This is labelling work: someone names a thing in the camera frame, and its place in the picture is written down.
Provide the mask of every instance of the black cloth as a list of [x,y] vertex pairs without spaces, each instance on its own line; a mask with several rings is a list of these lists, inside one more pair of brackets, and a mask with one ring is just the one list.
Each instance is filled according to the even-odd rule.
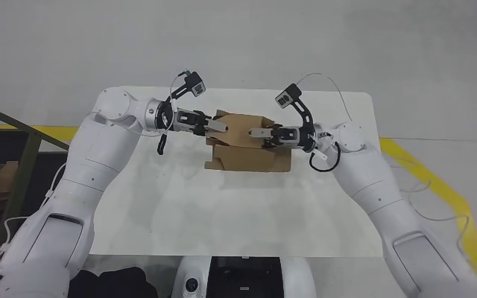
[[68,298],[157,298],[156,288],[141,268],[103,272],[100,276],[82,270],[69,283]]

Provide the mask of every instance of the cardboard box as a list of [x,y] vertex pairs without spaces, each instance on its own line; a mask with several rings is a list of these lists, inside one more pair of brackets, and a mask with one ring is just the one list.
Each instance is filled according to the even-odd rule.
[[17,170],[18,162],[7,162],[5,165],[0,165],[0,194],[10,192]]
[[288,172],[291,149],[262,149],[262,140],[251,138],[248,131],[274,122],[257,115],[232,114],[218,110],[215,120],[228,126],[226,133],[208,132],[206,143],[212,146],[212,161],[204,168],[222,171]]

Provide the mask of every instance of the black cable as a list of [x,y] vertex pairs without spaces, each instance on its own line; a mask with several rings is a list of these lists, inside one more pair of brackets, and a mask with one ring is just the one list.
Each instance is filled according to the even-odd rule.
[[159,141],[159,144],[157,145],[157,153],[159,155],[163,155],[164,154],[164,146],[165,146],[165,142],[167,141],[167,134],[163,133],[161,135],[161,139]]
[[340,145],[335,142],[335,146],[336,146],[336,150],[338,151],[338,156],[336,157],[336,162],[335,164],[331,167],[331,168],[327,168],[326,170],[321,170],[319,168],[316,168],[314,165],[313,165],[313,157],[315,157],[315,154],[312,153],[312,155],[310,156],[310,167],[312,167],[313,170],[315,171],[318,171],[320,173],[327,173],[327,172],[330,172],[330,171],[333,171],[337,166],[338,166],[338,163],[340,163],[340,158],[341,158],[341,148],[340,148]]

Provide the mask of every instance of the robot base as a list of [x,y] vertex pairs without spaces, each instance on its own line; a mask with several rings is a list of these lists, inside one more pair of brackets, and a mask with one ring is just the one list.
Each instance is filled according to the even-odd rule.
[[304,258],[185,256],[171,298],[316,298]]

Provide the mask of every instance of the black panel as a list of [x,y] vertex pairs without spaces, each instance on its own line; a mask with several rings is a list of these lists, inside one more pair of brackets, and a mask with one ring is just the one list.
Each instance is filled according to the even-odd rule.
[[206,298],[283,298],[279,258],[212,257]]

